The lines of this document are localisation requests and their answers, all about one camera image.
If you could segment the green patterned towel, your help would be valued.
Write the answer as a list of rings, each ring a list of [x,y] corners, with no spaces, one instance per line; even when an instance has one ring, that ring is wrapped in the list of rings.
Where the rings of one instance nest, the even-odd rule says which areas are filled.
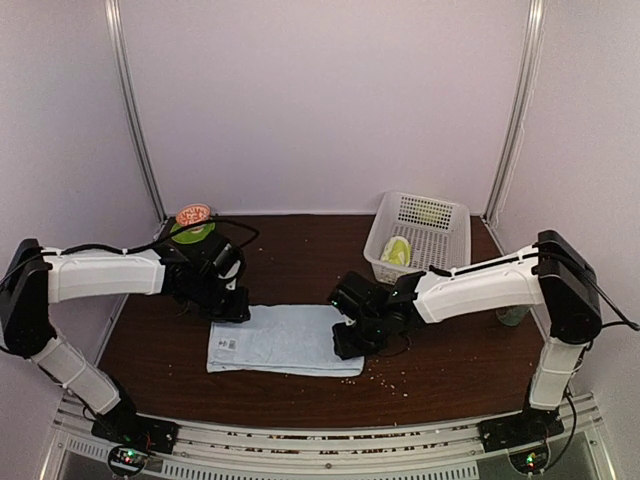
[[[385,263],[408,267],[411,263],[411,245],[403,236],[393,236],[385,244],[380,260]]]

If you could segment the white plastic basket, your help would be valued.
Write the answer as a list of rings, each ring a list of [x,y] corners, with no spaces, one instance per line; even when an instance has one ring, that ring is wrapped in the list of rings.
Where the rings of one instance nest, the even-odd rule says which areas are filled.
[[[408,243],[406,266],[382,259],[394,237]],[[466,266],[471,263],[469,209],[446,200],[389,191],[382,197],[363,255],[375,279],[390,285],[401,275],[430,266],[446,270]]]

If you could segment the light blue towel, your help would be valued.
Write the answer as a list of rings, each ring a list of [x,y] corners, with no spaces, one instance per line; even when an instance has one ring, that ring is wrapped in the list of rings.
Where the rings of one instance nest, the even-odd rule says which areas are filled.
[[[350,378],[360,375],[362,356],[334,353],[332,326],[343,316],[325,305],[251,306],[250,320],[213,323],[206,370],[260,371],[298,376]]]

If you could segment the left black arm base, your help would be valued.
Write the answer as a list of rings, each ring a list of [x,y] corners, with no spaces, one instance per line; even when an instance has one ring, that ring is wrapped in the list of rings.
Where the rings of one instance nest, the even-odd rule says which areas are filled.
[[[178,430],[174,422],[139,415],[133,402],[124,398],[107,413],[96,414],[91,434],[136,450],[171,454]]]

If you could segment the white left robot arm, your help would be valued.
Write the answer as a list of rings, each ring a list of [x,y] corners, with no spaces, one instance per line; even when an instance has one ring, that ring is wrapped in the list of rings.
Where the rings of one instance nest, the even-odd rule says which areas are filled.
[[[59,250],[34,238],[17,247],[1,280],[1,329],[9,354],[35,363],[99,415],[123,444],[144,424],[114,380],[86,360],[52,324],[52,304],[112,295],[165,295],[197,308],[212,322],[249,320],[241,249],[216,235],[203,245],[166,240],[147,248],[86,245]]]

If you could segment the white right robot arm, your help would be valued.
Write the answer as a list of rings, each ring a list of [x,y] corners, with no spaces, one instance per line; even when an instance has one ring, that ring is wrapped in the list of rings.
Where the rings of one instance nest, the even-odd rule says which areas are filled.
[[[343,360],[373,355],[410,325],[436,324],[469,313],[542,305],[548,339],[532,377],[528,407],[513,419],[519,440],[535,440],[551,424],[581,352],[603,329],[593,267],[556,231],[503,257],[450,270],[429,267],[379,285],[350,271],[329,296],[345,316],[332,327]]]

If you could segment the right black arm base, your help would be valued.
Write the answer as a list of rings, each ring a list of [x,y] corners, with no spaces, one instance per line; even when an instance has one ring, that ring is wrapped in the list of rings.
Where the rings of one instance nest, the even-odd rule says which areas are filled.
[[[559,409],[539,410],[531,407],[478,424],[484,451],[494,452],[540,442],[564,432]]]

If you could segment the green plate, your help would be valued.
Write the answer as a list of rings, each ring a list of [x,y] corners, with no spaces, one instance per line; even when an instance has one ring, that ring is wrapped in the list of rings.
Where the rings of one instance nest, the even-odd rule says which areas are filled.
[[[215,230],[215,223],[209,223],[192,228],[195,222],[177,221],[171,228],[171,240],[181,245],[193,245],[203,241]]]

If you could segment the red patterned bowl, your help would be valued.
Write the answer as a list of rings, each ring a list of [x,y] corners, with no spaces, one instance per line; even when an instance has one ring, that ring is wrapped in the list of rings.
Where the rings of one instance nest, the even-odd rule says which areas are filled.
[[[211,209],[206,204],[191,204],[183,207],[175,216],[176,223],[181,227],[195,225],[196,223],[208,220],[211,216]]]

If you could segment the beige patterned mug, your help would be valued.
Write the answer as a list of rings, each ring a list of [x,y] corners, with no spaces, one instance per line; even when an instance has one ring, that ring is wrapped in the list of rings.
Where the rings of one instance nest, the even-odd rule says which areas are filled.
[[[530,311],[529,305],[504,307],[496,310],[496,318],[507,327],[517,327]]]

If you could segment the aluminium front rail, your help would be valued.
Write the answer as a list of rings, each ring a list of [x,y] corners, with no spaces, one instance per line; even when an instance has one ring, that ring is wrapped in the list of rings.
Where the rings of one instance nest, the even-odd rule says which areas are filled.
[[[591,395],[560,408],[564,433],[488,451],[480,418],[353,429],[275,429],[177,421],[171,453],[140,479],[525,479],[527,456],[550,451],[544,479],[617,479]]]

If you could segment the right aluminium frame post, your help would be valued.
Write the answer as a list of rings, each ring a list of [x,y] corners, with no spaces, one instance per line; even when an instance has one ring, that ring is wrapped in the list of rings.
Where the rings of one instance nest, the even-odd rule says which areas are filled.
[[[547,2],[544,0],[529,2],[520,68],[511,113],[484,213],[484,219],[489,225],[498,223],[499,212],[506,201],[507,190],[515,170],[520,142],[524,135],[525,117],[533,95],[539,65],[546,4]]]

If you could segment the aluminium frame post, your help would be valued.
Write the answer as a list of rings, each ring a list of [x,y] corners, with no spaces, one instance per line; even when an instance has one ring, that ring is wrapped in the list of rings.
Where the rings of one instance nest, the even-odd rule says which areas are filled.
[[[167,218],[167,213],[151,164],[141,123],[141,116],[136,102],[127,55],[124,28],[122,24],[120,1],[106,0],[104,4],[107,28],[112,44],[121,95],[124,102],[126,123],[133,144],[135,159],[140,168],[143,184],[151,201],[154,214],[159,222],[163,222]]]
[[[539,65],[546,4],[547,2],[544,0],[529,2],[520,68],[511,113],[484,213],[484,219],[489,225],[498,223],[499,212],[506,201],[507,190],[515,170],[520,142],[524,135],[525,117],[533,95]]]

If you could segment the left aluminium frame post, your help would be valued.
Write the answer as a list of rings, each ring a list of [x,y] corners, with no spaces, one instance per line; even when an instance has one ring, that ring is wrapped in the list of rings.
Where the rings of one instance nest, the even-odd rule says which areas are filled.
[[[143,184],[151,201],[154,214],[159,222],[163,222],[167,218],[167,213],[151,164],[141,123],[141,116],[136,102],[127,55],[124,28],[122,24],[120,1],[106,0],[104,4],[107,28],[112,44],[121,95],[124,102],[126,123],[133,144],[135,159],[140,168]]]

